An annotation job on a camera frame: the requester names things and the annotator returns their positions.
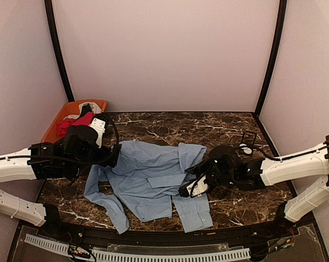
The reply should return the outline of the light blue shirt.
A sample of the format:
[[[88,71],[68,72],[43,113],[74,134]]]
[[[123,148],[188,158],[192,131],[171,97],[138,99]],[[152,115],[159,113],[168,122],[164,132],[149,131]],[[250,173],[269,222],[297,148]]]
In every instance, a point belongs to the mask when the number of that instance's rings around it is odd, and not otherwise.
[[[84,196],[105,208],[119,234],[130,227],[124,207],[141,222],[170,218],[175,208],[184,232],[210,228],[213,220],[207,195],[185,198],[178,192],[190,179],[186,169],[202,161],[206,150],[197,144],[123,141],[116,167],[92,166]]]

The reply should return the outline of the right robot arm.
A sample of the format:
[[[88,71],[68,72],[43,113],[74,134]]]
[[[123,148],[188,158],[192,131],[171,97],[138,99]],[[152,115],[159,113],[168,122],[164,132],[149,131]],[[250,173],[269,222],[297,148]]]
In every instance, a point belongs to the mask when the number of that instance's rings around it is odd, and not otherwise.
[[[268,231],[282,236],[290,224],[329,200],[329,135],[323,143],[308,150],[281,157],[264,154],[263,158],[242,162],[238,151],[245,154],[262,149],[249,144],[237,147],[220,145],[209,152],[208,159],[186,169],[195,180],[179,188],[182,197],[198,197],[217,186],[235,186],[241,190],[257,190],[277,183],[318,176],[304,192],[278,207]]]

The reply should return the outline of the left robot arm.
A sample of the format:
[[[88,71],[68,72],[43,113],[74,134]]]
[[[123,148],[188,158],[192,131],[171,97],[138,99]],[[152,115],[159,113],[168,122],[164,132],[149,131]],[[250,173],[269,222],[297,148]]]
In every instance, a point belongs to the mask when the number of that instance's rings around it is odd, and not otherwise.
[[[114,146],[103,146],[108,126],[116,125],[108,114],[100,113],[86,126],[70,126],[65,137],[56,142],[41,142],[0,156],[0,183],[51,178],[74,182],[92,165],[116,166],[121,149],[119,134],[115,129]],[[55,238],[62,238],[67,233],[56,206],[33,203],[1,189],[0,213],[45,227]]]

